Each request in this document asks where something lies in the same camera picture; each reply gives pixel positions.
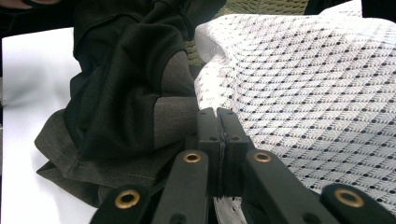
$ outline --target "clothing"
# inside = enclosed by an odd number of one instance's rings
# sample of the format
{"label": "clothing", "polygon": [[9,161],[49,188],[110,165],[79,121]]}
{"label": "clothing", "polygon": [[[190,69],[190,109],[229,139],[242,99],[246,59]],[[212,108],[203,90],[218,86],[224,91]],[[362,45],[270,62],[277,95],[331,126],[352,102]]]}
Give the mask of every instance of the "clothing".
{"label": "clothing", "polygon": [[309,0],[305,9],[305,15],[318,15],[324,9],[335,7],[350,0]]}
{"label": "clothing", "polygon": [[[231,109],[255,147],[275,153],[308,189],[351,185],[395,215],[396,24],[330,13],[361,15],[360,5],[199,26],[207,64],[195,89],[201,109]],[[238,202],[217,200],[219,219],[245,223]]]}
{"label": "clothing", "polygon": [[0,38],[73,26],[73,9],[78,0],[56,5],[9,9],[0,7]]}
{"label": "clothing", "polygon": [[153,187],[166,177],[196,130],[198,104],[183,41],[223,4],[198,2],[76,6],[74,55],[82,71],[70,82],[66,109],[35,140],[49,158],[40,175],[93,206],[109,189]]}
{"label": "clothing", "polygon": [[381,18],[396,22],[396,3],[392,0],[361,0],[363,18]]}

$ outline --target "white mesh fabric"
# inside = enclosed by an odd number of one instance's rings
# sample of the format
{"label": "white mesh fabric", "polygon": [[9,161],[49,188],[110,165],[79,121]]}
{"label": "white mesh fabric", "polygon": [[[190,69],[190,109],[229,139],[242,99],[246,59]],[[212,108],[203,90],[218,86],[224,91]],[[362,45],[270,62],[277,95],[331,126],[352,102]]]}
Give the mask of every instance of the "white mesh fabric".
{"label": "white mesh fabric", "polygon": [[[396,214],[395,23],[229,15],[199,26],[195,42],[207,62],[200,108],[236,112],[256,148],[309,189],[348,184]],[[224,204],[224,223],[244,222],[238,203]]]}

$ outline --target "white table surface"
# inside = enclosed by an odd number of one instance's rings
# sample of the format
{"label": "white table surface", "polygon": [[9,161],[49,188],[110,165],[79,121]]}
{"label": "white table surface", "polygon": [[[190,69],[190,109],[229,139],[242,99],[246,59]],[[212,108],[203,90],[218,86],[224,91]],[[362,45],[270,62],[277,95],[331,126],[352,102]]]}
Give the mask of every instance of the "white table surface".
{"label": "white table surface", "polygon": [[2,224],[88,224],[96,210],[35,173],[48,161],[35,138],[80,71],[72,50],[71,29],[3,39]]}

